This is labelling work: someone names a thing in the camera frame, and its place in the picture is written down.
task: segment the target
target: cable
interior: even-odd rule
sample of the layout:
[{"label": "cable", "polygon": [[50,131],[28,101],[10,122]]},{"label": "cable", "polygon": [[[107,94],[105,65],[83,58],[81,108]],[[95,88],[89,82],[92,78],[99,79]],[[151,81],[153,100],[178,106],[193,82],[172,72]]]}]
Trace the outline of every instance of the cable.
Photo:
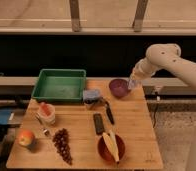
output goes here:
[{"label": "cable", "polygon": [[155,106],[154,113],[153,113],[153,127],[156,126],[156,122],[157,122],[156,113],[157,113],[157,110],[158,110],[158,107],[159,107],[159,101],[160,101],[160,96],[159,96],[157,91],[155,91],[155,95],[156,95],[156,99],[157,99],[157,104]]}]

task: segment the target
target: white container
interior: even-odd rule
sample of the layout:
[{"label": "white container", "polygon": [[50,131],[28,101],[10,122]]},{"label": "white container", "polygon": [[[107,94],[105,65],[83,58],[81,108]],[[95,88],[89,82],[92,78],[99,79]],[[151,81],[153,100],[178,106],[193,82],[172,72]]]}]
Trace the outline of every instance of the white container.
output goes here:
[{"label": "white container", "polygon": [[54,124],[55,123],[55,107],[51,104],[47,104],[48,109],[50,110],[50,115],[46,115],[44,113],[44,111],[41,109],[41,107],[39,106],[38,108],[38,115],[40,116],[40,118],[47,124]]}]

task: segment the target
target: bowl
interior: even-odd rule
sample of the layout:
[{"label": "bowl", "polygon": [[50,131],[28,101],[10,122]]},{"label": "bowl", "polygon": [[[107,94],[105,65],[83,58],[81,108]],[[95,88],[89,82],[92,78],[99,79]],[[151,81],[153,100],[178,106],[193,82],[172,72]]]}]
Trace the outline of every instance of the bowl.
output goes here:
[{"label": "bowl", "polygon": [[[121,160],[125,153],[125,144],[118,135],[115,135],[115,137],[116,137],[118,151],[119,151],[118,155]],[[101,137],[98,141],[98,153],[101,156],[101,158],[103,158],[108,163],[116,163],[114,157],[111,155],[108,148],[106,147],[103,137]]]},{"label": "bowl", "polygon": [[109,83],[109,89],[112,95],[117,98],[122,98],[131,91],[128,89],[128,82],[120,78],[111,80]]}]

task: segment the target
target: grapes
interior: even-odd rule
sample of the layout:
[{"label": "grapes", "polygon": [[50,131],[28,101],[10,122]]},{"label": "grapes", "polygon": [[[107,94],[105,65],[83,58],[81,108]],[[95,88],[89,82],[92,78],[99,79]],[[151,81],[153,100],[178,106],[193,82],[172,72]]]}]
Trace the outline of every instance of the grapes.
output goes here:
[{"label": "grapes", "polygon": [[58,130],[52,139],[55,147],[57,148],[57,153],[62,156],[63,160],[69,165],[72,165],[72,157],[70,154],[69,147],[69,134],[66,129]]}]

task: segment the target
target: green tray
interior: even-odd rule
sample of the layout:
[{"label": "green tray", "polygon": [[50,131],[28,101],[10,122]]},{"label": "green tray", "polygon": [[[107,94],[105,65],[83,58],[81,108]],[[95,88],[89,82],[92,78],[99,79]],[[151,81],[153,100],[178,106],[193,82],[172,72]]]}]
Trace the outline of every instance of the green tray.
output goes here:
[{"label": "green tray", "polygon": [[80,102],[85,84],[85,70],[42,69],[32,98],[38,102]]}]

